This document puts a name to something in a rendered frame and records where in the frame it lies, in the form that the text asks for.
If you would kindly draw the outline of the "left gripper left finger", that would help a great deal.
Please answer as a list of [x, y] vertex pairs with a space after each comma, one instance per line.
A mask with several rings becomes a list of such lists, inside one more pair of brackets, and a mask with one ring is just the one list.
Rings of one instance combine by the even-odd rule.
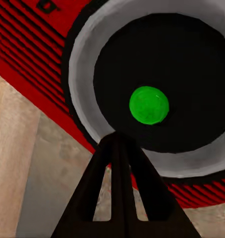
[[[112, 163], [111, 219], [93, 221], [109, 163]], [[100, 141], [51, 238], [125, 238], [117, 132]]]

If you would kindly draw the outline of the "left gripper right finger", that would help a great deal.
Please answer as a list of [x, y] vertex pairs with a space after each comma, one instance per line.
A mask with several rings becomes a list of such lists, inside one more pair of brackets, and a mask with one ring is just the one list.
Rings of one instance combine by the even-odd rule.
[[[125, 238], [202, 238], [136, 140], [118, 132]], [[129, 166], [148, 217], [136, 215]]]

